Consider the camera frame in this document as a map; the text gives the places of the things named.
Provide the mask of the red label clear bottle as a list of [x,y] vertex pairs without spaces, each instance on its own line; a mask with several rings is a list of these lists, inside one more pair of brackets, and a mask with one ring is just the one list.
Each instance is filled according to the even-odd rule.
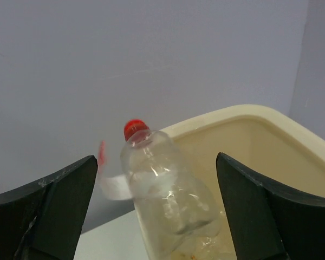
[[141,120],[124,126],[122,173],[110,177],[105,143],[97,163],[100,187],[109,200],[131,200],[149,259],[190,253],[198,241],[220,232],[220,214],[209,188],[196,178],[180,149],[163,131]]

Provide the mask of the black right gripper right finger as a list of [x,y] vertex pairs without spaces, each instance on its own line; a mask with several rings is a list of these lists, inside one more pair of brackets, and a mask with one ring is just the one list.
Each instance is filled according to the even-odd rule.
[[237,259],[325,259],[325,198],[266,177],[225,153],[217,179]]

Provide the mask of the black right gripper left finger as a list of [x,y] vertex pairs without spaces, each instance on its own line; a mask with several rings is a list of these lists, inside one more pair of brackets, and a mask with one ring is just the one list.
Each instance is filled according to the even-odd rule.
[[73,259],[98,164],[93,155],[0,194],[0,259]]

